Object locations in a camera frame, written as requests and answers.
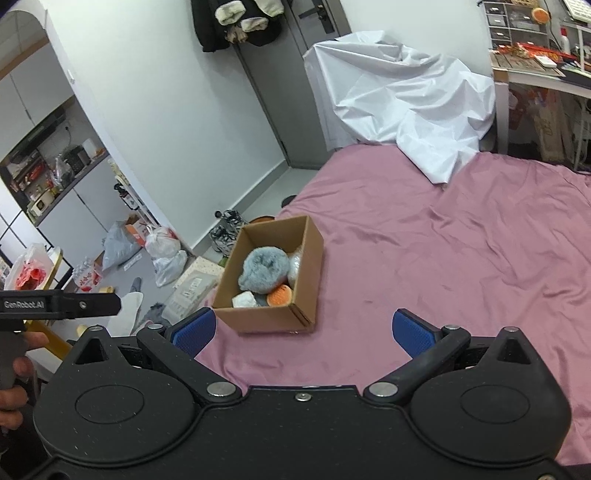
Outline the white desk with clutter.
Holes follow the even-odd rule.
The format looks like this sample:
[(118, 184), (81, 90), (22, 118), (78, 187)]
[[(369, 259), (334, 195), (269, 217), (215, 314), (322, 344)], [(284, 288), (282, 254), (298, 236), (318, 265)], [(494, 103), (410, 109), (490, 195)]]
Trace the white desk with clutter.
[(496, 149), (510, 134), (537, 134), (537, 157), (590, 171), (590, 3), (563, 1), (566, 17), (546, 1), (479, 1), (491, 40), (496, 92)]

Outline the grey fluffy plush item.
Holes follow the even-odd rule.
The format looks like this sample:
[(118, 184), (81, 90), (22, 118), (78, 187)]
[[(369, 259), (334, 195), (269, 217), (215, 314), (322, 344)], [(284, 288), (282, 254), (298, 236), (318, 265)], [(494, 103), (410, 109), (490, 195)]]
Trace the grey fluffy plush item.
[(242, 291), (269, 294), (287, 280), (290, 260), (287, 253), (273, 246), (259, 247), (246, 256), (238, 287)]

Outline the brown cardboard box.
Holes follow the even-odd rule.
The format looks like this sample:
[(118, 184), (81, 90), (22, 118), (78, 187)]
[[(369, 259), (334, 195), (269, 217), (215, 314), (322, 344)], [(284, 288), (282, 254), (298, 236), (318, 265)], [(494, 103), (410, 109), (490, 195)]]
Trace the brown cardboard box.
[(310, 216), (242, 227), (212, 308), (240, 334), (311, 332), (324, 239)]

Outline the black hanging jacket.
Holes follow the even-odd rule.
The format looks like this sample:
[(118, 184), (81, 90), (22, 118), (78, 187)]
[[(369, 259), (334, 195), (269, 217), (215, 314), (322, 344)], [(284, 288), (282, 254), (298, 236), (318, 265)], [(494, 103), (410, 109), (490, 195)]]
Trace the black hanging jacket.
[(192, 0), (190, 7), (195, 35), (205, 53), (242, 43), (263, 47), (281, 33), (281, 1)]

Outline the clear packaged items stack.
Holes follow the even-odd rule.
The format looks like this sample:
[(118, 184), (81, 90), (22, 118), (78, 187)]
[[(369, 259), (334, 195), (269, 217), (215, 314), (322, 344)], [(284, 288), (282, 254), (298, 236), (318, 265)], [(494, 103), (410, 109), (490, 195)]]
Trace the clear packaged items stack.
[(218, 284), (223, 268), (204, 257), (195, 258), (174, 285), (166, 301), (162, 318), (174, 325), (197, 311), (209, 292)]

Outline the clear bubble wrap bag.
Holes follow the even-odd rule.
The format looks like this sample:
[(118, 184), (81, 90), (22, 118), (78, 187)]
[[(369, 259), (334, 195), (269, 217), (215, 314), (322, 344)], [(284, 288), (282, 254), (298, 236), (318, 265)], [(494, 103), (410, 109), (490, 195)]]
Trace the clear bubble wrap bag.
[(288, 256), (290, 268), (287, 272), (287, 283), (290, 284), (291, 288), (294, 288), (297, 283), (297, 277), (301, 267), (301, 255), (303, 255), (303, 246), (298, 247)]

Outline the pink bed sheet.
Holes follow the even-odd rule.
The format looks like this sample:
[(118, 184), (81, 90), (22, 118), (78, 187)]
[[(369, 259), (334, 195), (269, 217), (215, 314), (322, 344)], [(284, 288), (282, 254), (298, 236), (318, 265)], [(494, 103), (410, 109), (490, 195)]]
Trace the pink bed sheet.
[(355, 385), (403, 365), (394, 311), (476, 336), (520, 328), (567, 396), (559, 454), (590, 460), (590, 178), (482, 153), (445, 186), (394, 146), (339, 151), (283, 217), (325, 241), (310, 334), (239, 335), (219, 325), (198, 355), (239, 386)]

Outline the kitchen counter shelf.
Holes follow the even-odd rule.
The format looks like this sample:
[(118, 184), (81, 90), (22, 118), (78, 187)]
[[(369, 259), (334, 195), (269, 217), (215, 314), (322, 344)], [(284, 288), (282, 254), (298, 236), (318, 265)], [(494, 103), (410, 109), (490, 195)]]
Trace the kitchen counter shelf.
[(108, 158), (77, 99), (66, 100), (1, 157), (1, 219), (37, 224), (71, 188), (108, 227), (118, 200)]

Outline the grey sneaker left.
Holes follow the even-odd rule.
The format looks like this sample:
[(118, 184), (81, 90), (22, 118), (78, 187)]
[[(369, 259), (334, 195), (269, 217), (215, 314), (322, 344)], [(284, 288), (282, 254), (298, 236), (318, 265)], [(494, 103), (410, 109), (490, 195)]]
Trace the grey sneaker left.
[(209, 232), (209, 239), (215, 252), (228, 258), (235, 247), (236, 237), (223, 225), (217, 225)]

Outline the white draped sheet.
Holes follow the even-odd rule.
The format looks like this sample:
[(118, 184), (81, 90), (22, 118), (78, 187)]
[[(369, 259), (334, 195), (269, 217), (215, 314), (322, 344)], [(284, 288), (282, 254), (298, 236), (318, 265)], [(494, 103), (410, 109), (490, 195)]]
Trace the white draped sheet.
[(480, 150), (495, 120), (493, 80), (384, 31), (318, 42), (304, 54), (325, 145), (395, 145), (435, 185)]

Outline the grey sneaker right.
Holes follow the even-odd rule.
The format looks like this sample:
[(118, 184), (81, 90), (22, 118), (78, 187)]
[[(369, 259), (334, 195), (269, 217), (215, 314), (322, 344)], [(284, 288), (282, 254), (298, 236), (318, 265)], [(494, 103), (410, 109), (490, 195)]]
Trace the grey sneaker right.
[(242, 215), (236, 210), (224, 210), (221, 213), (221, 219), (224, 221), (228, 231), (231, 231), (235, 236), (247, 224), (245, 219), (242, 218)]

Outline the grey sneaker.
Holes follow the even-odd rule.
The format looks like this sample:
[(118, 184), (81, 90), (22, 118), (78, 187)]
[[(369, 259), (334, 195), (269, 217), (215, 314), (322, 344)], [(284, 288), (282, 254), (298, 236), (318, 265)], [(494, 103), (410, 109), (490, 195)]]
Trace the grey sneaker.
[(245, 219), (242, 218), (242, 215), (236, 210), (224, 210), (221, 213), (221, 219), (224, 221), (228, 231), (231, 231), (235, 236), (247, 224)]
[(228, 258), (235, 247), (236, 237), (223, 225), (217, 225), (209, 232), (209, 239), (215, 252)]

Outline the grey door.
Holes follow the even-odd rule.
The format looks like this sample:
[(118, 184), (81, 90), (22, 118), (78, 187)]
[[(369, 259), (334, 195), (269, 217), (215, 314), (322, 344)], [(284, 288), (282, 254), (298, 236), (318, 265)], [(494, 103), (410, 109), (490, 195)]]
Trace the grey door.
[(304, 54), (315, 43), (349, 34), (351, 26), (339, 1), (285, 1), (276, 30), (266, 46), (242, 43), (236, 54), (290, 167), (322, 168), (332, 155), (325, 145)]

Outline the orange cardboard box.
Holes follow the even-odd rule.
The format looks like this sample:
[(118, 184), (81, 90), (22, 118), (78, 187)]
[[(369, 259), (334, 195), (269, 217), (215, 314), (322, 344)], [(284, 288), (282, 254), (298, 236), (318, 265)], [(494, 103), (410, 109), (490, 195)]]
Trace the orange cardboard box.
[(130, 214), (124, 223), (124, 227), (138, 245), (145, 246), (149, 234), (148, 224), (139, 215), (136, 213)]

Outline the white plastic bag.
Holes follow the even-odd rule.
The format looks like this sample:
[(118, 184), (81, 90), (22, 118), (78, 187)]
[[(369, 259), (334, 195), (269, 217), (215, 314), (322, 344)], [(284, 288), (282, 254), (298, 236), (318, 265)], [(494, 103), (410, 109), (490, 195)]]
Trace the white plastic bag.
[(144, 248), (151, 258), (158, 288), (175, 282), (181, 276), (188, 255), (172, 230), (149, 226)]

